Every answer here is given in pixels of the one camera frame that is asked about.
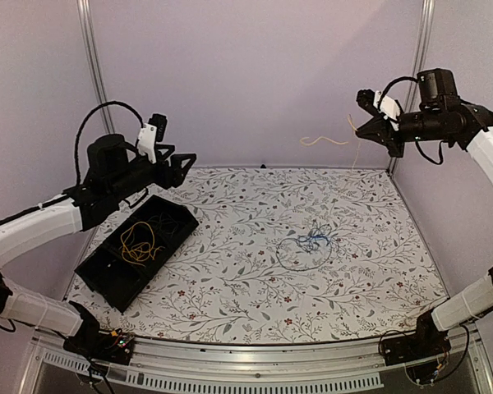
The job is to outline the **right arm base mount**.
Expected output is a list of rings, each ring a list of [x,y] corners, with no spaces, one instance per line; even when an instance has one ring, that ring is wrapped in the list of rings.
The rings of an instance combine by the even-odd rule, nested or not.
[[[451,350],[447,332],[416,330],[400,332],[398,337],[382,337],[378,351],[387,366],[405,364],[428,357],[443,355]]]

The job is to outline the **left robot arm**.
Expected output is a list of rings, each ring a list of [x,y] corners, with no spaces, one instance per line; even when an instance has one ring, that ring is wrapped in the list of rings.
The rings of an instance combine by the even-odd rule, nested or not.
[[[82,305],[58,301],[5,278],[12,260],[57,238],[102,224],[128,197],[155,184],[179,187],[197,156],[164,144],[167,118],[141,121],[135,143],[121,134],[99,137],[87,147],[89,168],[74,186],[51,200],[0,220],[0,318],[45,328],[73,338],[88,356],[106,347],[99,322]]]

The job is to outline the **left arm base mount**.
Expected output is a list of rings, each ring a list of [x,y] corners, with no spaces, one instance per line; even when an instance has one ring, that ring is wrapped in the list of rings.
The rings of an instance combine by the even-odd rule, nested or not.
[[[91,336],[77,334],[65,339],[63,349],[87,360],[129,365],[135,347],[134,339],[133,333],[123,332],[121,329],[99,331]]]

